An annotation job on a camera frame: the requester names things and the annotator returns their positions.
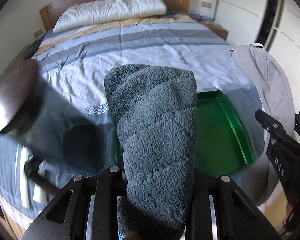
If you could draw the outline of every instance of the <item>blue gray towel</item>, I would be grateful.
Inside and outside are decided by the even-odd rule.
[[[110,70],[104,83],[128,180],[128,196],[117,199],[119,234],[137,231],[143,240],[180,239],[194,185],[194,75],[131,64]]]

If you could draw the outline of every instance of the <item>wall outlet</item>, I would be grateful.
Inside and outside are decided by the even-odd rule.
[[[40,29],[40,30],[36,31],[36,32],[33,34],[33,36],[34,36],[35,38],[37,38],[37,37],[39,37],[41,34],[42,34],[42,30]]]
[[[201,7],[212,8],[212,3],[209,3],[209,2],[201,2]]]

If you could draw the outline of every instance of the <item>wooden nightstand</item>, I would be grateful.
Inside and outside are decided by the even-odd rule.
[[[212,30],[214,33],[219,35],[222,39],[226,40],[228,36],[228,31],[223,28],[221,25],[217,23],[209,23],[209,22],[204,22],[202,23],[206,27],[208,27],[210,30]]]

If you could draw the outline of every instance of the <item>green tray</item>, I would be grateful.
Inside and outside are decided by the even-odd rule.
[[[199,121],[195,167],[206,175],[219,177],[254,162],[248,138],[228,98],[221,91],[197,94]],[[123,155],[117,133],[116,161]]]

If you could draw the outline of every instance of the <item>metal screw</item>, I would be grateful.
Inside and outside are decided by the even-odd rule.
[[[228,176],[222,176],[221,179],[224,182],[230,182],[230,178]]]
[[[75,175],[73,176],[73,181],[81,181],[82,180],[82,175],[78,174],[78,175]]]
[[[119,171],[119,167],[118,166],[112,166],[110,167],[110,172],[118,172]]]

